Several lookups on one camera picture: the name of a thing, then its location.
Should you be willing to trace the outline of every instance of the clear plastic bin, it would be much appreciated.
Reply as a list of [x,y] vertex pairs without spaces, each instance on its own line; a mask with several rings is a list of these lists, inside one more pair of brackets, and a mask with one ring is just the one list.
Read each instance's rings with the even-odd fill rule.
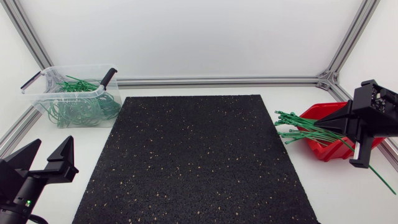
[[[122,105],[116,72],[111,65],[49,67],[21,87],[23,99],[59,128],[112,127]],[[65,91],[64,82],[79,80],[92,91]]]

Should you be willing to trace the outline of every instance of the red plastic bin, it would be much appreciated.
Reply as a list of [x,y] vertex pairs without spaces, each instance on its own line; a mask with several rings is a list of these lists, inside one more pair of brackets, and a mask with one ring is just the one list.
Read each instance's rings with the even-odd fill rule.
[[[311,106],[306,112],[301,114],[302,118],[310,118],[310,119],[322,119],[329,114],[337,111],[347,104],[347,102],[342,103],[319,103]],[[320,160],[328,162],[330,159],[343,158],[347,159],[350,156],[354,155],[354,152],[344,145],[341,141],[335,142],[326,142],[327,146],[320,144],[311,139],[305,139],[307,144],[312,149],[313,153]],[[343,140],[347,142],[353,149],[355,149],[355,144],[349,140],[347,137],[344,137]],[[376,147],[380,142],[382,142],[384,138],[375,138],[372,144],[372,149]]]

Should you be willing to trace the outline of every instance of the green led light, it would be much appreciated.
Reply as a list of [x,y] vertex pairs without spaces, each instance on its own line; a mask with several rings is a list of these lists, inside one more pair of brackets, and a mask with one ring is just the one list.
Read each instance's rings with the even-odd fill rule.
[[27,200],[26,203],[25,203],[25,206],[26,206],[26,207],[29,207],[29,206],[31,205],[31,203],[32,203],[31,200]]

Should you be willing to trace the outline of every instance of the white table surface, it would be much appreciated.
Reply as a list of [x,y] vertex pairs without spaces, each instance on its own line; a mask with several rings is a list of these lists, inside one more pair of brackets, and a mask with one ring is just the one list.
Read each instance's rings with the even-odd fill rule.
[[[127,96],[251,94],[262,96],[273,121],[277,120],[275,110],[301,114],[315,103],[334,102],[326,91],[312,87],[121,90],[123,100]],[[279,131],[289,128],[286,125],[277,127]],[[72,222],[110,131],[111,128],[57,129],[46,116],[34,124],[17,147],[19,149],[37,138],[42,140],[31,169],[43,169],[46,158],[72,135],[75,166],[80,172],[72,183],[46,186],[33,214],[45,218],[50,224]],[[320,223],[398,223],[398,196],[393,195],[369,169],[354,168],[348,160],[342,159],[319,161],[304,141],[285,147]],[[372,152],[371,165],[398,190],[398,173],[378,149]]]

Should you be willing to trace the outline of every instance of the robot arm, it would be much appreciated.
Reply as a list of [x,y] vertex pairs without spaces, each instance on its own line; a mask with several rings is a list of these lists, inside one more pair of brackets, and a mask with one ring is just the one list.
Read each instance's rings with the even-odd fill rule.
[[398,94],[368,80],[355,89],[354,99],[320,119],[315,126],[347,136],[356,143],[355,167],[368,168],[373,139],[398,136]]

